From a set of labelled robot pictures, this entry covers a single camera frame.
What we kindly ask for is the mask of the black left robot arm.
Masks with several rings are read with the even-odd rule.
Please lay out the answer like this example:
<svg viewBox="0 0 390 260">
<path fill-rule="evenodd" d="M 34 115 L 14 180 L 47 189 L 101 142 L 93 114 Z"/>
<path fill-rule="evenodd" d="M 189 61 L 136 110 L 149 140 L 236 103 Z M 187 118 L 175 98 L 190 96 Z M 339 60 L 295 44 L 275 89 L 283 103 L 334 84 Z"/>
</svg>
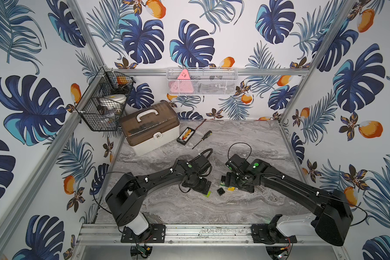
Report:
<svg viewBox="0 0 390 260">
<path fill-rule="evenodd" d="M 171 167 L 148 175 L 125 173 L 109 191 L 105 201 L 117 226 L 125 226 L 134 235 L 141 236 L 151 229 L 141 213 L 148 195 L 173 185 L 207 195 L 211 186 L 207 176 L 211 171 L 211 163 L 201 156 L 191 161 L 177 159 Z"/>
</svg>

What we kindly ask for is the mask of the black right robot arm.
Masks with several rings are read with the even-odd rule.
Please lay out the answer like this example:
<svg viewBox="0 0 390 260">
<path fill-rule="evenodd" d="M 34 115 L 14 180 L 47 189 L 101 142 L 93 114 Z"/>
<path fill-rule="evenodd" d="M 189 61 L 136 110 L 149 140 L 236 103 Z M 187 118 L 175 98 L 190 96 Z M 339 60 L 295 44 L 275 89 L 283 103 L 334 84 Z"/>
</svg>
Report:
<svg viewBox="0 0 390 260">
<path fill-rule="evenodd" d="M 317 235 L 323 241 L 340 247 L 353 221 L 350 204 L 339 190 L 326 191 L 303 183 L 269 163 L 255 159 L 249 163 L 238 155 L 232 156 L 226 166 L 226 184 L 253 192 L 262 185 L 305 207 L 309 213 L 297 216 L 275 215 L 268 224 L 254 224 L 252 238 L 256 243 L 273 245 L 293 243 L 297 236 Z"/>
</svg>

